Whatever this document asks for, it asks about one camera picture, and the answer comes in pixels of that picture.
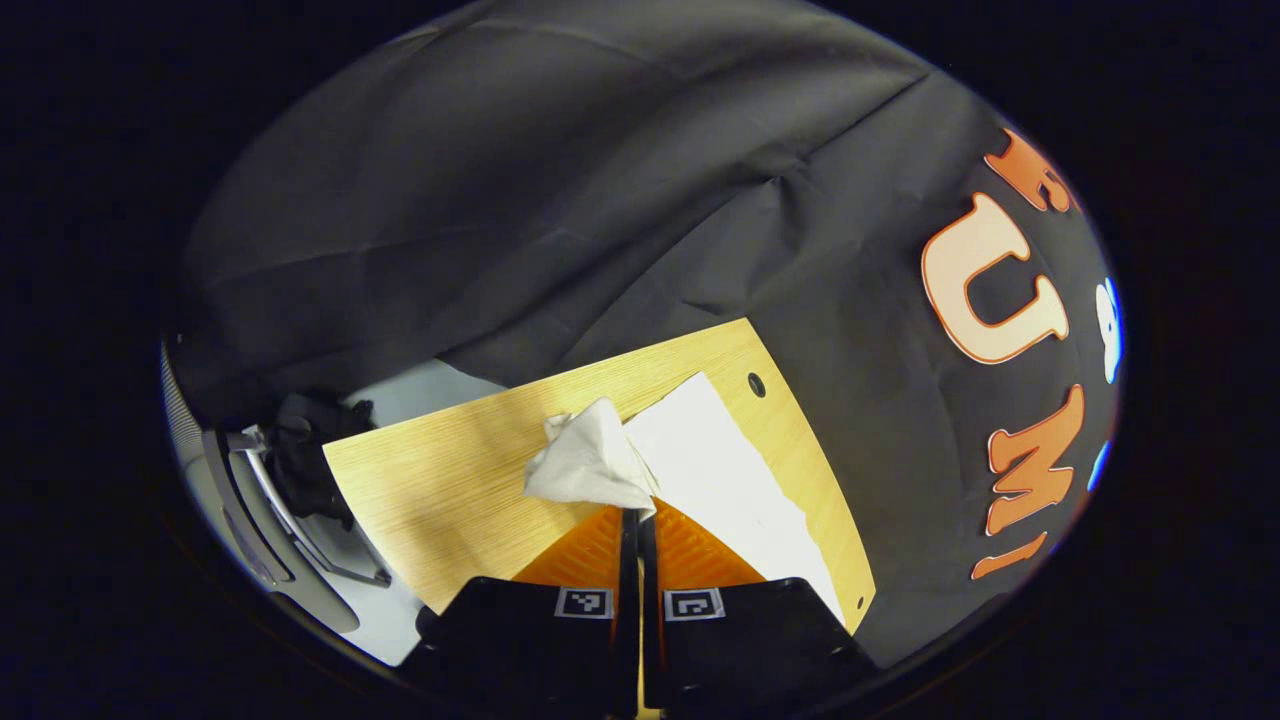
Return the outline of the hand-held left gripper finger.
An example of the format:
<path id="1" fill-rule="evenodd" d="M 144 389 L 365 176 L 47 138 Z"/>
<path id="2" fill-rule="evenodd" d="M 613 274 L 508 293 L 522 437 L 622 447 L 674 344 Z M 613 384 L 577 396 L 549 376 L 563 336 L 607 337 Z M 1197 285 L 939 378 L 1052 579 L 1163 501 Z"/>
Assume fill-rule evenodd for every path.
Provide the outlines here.
<path id="1" fill-rule="evenodd" d="M 803 715 L 878 667 L 810 583 L 767 580 L 664 501 L 641 524 L 643 675 L 664 715 Z"/>
<path id="2" fill-rule="evenodd" d="M 421 620 L 408 678 L 475 719 L 637 715 L 637 514 L 605 506 L 511 579 L 475 577 Z"/>

